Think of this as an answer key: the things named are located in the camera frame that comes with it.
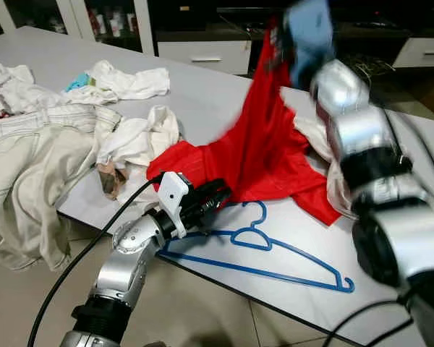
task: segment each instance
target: pile of clothes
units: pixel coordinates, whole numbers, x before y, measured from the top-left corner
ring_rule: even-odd
[[[86,73],[91,85],[55,93],[36,85],[28,67],[0,64],[0,263],[9,269],[44,259],[59,270],[70,260],[68,225],[54,204],[124,128],[118,113],[98,104],[169,91],[165,69],[125,74],[100,61]]]
[[[67,264],[67,230],[54,204],[94,163],[106,196],[119,204],[160,172],[177,171],[196,187],[223,178],[232,202],[291,197],[326,225],[351,215],[324,126],[284,104],[286,64],[266,69],[273,50],[267,33],[234,126],[199,147],[181,139],[167,106],[152,107],[146,119],[100,106],[167,93],[165,69],[125,74],[100,61],[55,93],[34,84],[27,67],[0,65],[0,262],[13,270],[42,258],[51,270]],[[328,178],[311,169],[311,145],[331,162]],[[142,212],[155,207],[154,189],[135,204]]]

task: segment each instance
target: blue cloth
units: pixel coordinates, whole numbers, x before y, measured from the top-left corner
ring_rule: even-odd
[[[288,10],[288,23],[296,45],[296,63],[290,71],[294,87],[305,89],[302,74],[334,58],[333,25],[327,0],[304,0]]]
[[[73,90],[73,89],[83,87],[84,85],[88,85],[89,82],[90,82],[90,76],[88,76],[86,73],[80,74],[66,88],[66,92],[69,92],[70,90]]]

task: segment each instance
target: white cloth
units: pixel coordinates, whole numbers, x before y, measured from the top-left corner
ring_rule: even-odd
[[[326,128],[323,122],[306,117],[294,117],[294,128],[306,136],[315,152],[330,163],[326,176],[327,198],[331,206],[350,218],[357,216],[350,210],[351,197],[346,181],[342,175],[341,167],[335,160],[333,152],[326,138]]]
[[[25,65],[4,67],[0,64],[0,111],[29,113],[69,102],[63,95],[34,84]]]
[[[85,72],[95,80],[95,86],[85,86],[67,92],[67,97],[78,103],[108,103],[114,95],[119,100],[147,99],[165,95],[170,89],[169,72],[164,68],[126,74],[102,60]]]
[[[95,163],[121,116],[65,105],[0,119],[0,263],[21,270],[43,258],[69,261],[67,230],[54,204]]]
[[[117,200],[123,204],[144,183],[150,162],[179,140],[175,114],[167,106],[153,106],[148,119],[127,119],[120,123],[101,145],[96,163],[114,162],[126,168],[129,178],[120,189]],[[135,202],[145,212],[158,201],[152,187],[140,194]]]
[[[72,103],[88,103],[92,105],[104,105],[105,103],[116,103],[119,101],[116,93],[112,90],[103,90],[93,85],[85,85],[81,88],[72,89],[63,94]]]
[[[103,105],[165,95],[170,88],[169,72],[164,68],[125,74],[103,60],[86,72],[95,80],[95,85],[55,93],[36,85],[27,66],[0,64],[0,111],[30,113],[67,103]]]

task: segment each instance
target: cable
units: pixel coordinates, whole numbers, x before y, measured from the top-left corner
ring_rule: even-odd
[[[392,133],[394,139],[396,140],[396,146],[397,146],[397,149],[399,151],[399,154],[402,154],[400,144],[399,144],[399,138],[397,137],[396,130],[395,130],[395,128],[391,122],[391,117],[389,116],[389,114],[386,110],[384,102],[382,101],[382,99],[380,99],[376,96],[373,99],[378,104],[378,107],[381,108],[381,110],[383,110],[383,113],[384,113],[386,120],[388,122],[388,125],[389,125],[389,129],[391,130],[391,133]],[[411,121],[407,116],[405,116],[404,114],[402,114],[401,112],[398,112],[398,111],[394,111],[394,113],[404,122],[404,124],[413,132],[413,134],[420,141],[421,145],[423,146],[423,148],[425,150],[426,155],[429,157],[431,164],[434,168],[434,155],[433,155],[431,149],[427,146],[426,140],[424,139],[421,131],[417,128],[416,125],[414,125],[414,122]]]
[[[342,320],[342,322],[340,322],[334,329],[332,329],[332,331],[328,334],[328,337],[326,338],[325,342],[323,343],[323,347],[328,347],[331,343],[331,341],[333,340],[333,338],[336,336],[337,332],[343,327],[345,326],[345,324],[347,324],[350,320],[352,320],[353,318],[355,318],[356,316],[358,316],[359,314],[372,309],[374,307],[379,307],[379,306],[385,306],[385,305],[400,305],[401,302],[397,301],[397,300],[384,300],[384,301],[377,301],[374,302],[372,304],[368,304],[365,307],[362,307],[361,309],[352,312],[349,316],[347,316],[346,318],[344,318]]]
[[[384,334],[379,335],[377,338],[369,342],[365,347],[373,347],[376,346],[378,343],[380,343],[382,340],[392,336],[393,334],[397,334],[399,331],[405,329],[406,327],[409,327],[413,324],[413,318],[409,318],[405,322],[401,323],[400,325],[397,325],[396,327],[390,329],[389,331],[385,332]]]
[[[116,212],[116,214],[109,220],[109,222],[104,226],[102,230],[100,230],[95,238],[79,253],[69,265],[67,265],[66,269],[64,269],[63,273],[59,276],[58,280],[56,280],[51,290],[48,292],[45,300],[42,303],[42,306],[38,310],[37,316],[35,317],[34,324],[32,326],[32,330],[30,331],[29,340],[27,340],[27,347],[33,347],[35,338],[37,337],[38,327],[42,322],[43,315],[45,314],[46,309],[48,308],[52,298],[55,293],[58,291],[59,287],[66,279],[66,277],[71,273],[72,269],[77,265],[77,263],[96,245],[98,241],[104,236],[104,234],[109,230],[110,227],[114,224],[114,222],[119,218],[119,216],[125,211],[125,209],[132,203],[132,201],[141,194],[148,186],[152,183],[160,183],[162,180],[162,174],[151,179],[150,181],[143,184]]]
[[[427,143],[424,139],[424,137],[421,134],[421,131],[417,128],[416,125],[414,125],[413,121],[411,121],[408,117],[404,116],[400,112],[395,112],[395,114],[409,127],[410,130],[415,134],[415,136],[418,138],[418,140],[421,142],[421,145],[425,149],[425,152],[429,159],[431,160],[431,163],[434,167],[434,156],[429,147],[427,146]]]

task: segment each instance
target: beige pants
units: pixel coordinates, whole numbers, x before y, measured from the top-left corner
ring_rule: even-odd
[[[120,115],[67,105],[0,120],[0,263],[21,270],[43,258],[69,260],[67,230],[54,203],[95,163]]]

